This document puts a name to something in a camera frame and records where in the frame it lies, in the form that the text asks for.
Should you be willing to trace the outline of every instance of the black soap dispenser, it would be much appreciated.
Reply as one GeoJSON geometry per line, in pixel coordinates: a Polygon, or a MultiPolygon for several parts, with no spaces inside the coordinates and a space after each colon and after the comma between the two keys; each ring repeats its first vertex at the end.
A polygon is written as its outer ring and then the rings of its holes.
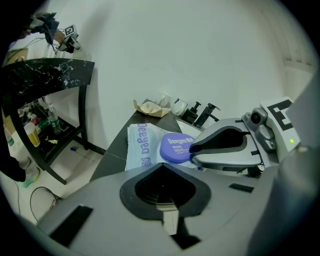
{"type": "Polygon", "coordinates": [[[197,119],[198,115],[196,114],[197,113],[197,107],[198,106],[201,106],[201,104],[196,101],[195,102],[195,105],[193,107],[191,107],[190,109],[187,109],[183,116],[181,117],[182,120],[188,122],[189,124],[193,124],[194,121],[197,119]]]}

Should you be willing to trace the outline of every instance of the white bottle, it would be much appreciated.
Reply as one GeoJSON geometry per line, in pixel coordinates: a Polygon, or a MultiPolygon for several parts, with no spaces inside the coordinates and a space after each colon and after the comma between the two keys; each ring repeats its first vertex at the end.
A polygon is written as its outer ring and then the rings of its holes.
{"type": "Polygon", "coordinates": [[[29,153],[25,145],[19,139],[17,141],[14,141],[11,135],[10,135],[10,138],[11,138],[10,142],[8,141],[10,156],[15,158],[19,162],[20,168],[22,169],[27,168],[30,164],[30,159],[28,157],[29,153]]]}
{"type": "Polygon", "coordinates": [[[52,125],[53,132],[57,135],[60,134],[61,127],[60,127],[59,119],[55,112],[54,105],[52,103],[49,104],[49,120],[52,125]]]}
{"type": "Polygon", "coordinates": [[[12,146],[15,143],[14,139],[11,137],[11,134],[8,131],[7,127],[3,125],[3,129],[4,129],[4,135],[5,135],[6,141],[8,142],[9,146],[12,146]]]}

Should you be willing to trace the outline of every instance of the wet wipes package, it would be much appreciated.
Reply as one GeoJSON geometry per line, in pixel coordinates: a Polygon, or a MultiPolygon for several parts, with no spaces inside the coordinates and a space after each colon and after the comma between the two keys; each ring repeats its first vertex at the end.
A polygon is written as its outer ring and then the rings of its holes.
{"type": "Polygon", "coordinates": [[[189,135],[169,132],[151,123],[131,124],[127,129],[127,134],[126,171],[164,162],[179,163],[185,167],[198,169],[198,166],[189,160],[188,147],[194,140],[189,135]],[[162,146],[163,138],[167,139],[162,146]]]}

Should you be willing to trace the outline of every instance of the black slot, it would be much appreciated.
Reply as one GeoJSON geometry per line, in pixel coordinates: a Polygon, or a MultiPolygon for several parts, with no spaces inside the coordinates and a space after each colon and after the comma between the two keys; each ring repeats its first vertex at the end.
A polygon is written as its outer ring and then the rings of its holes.
{"type": "Polygon", "coordinates": [[[173,201],[178,208],[195,195],[196,187],[162,165],[135,185],[135,193],[147,204],[156,205],[173,201]]]}
{"type": "Polygon", "coordinates": [[[227,128],[216,134],[213,138],[199,145],[192,145],[191,153],[201,150],[229,149],[240,147],[244,143],[244,136],[247,132],[238,131],[236,129],[227,128]]]}
{"type": "Polygon", "coordinates": [[[235,190],[240,190],[240,191],[244,191],[247,193],[251,193],[254,190],[254,187],[252,186],[246,186],[246,185],[241,185],[241,184],[236,184],[236,183],[232,183],[229,188],[235,189],[235,190]]]}
{"type": "Polygon", "coordinates": [[[59,244],[68,247],[92,211],[92,208],[79,205],[65,221],[53,231],[50,237],[59,244]]]}
{"type": "Polygon", "coordinates": [[[259,154],[259,150],[251,151],[251,155],[252,156],[255,156],[255,155],[258,155],[258,154],[259,154]]]}

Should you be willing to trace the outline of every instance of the black metal shelf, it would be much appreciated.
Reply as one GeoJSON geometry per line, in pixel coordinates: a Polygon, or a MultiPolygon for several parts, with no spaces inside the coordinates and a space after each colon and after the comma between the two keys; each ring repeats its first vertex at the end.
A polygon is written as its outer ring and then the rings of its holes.
{"type": "MultiPolygon", "coordinates": [[[[52,175],[56,180],[61,182],[62,184],[66,184],[66,180],[60,177],[51,167],[50,165],[57,158],[57,156],[66,148],[66,146],[81,133],[82,142],[84,149],[88,149],[88,139],[87,139],[87,130],[86,130],[86,113],[85,113],[85,105],[86,105],[86,92],[87,86],[79,87],[79,96],[78,96],[78,116],[79,116],[79,126],[74,127],[68,122],[64,121],[59,117],[60,123],[63,123],[64,127],[68,127],[61,131],[60,134],[55,134],[51,125],[47,126],[44,130],[42,130],[38,137],[40,139],[40,145],[38,147],[34,147],[31,141],[29,140],[24,127],[22,125],[21,119],[18,115],[18,112],[15,110],[13,106],[11,106],[11,120],[12,123],[19,134],[21,141],[29,151],[30,155],[33,157],[35,162],[43,169],[46,170],[50,175],[52,175]],[[51,143],[46,140],[57,140],[57,144],[51,143]]],[[[35,108],[32,109],[33,112],[41,118],[45,120],[48,117],[48,111],[43,109],[38,104],[35,104],[35,108]]]]}

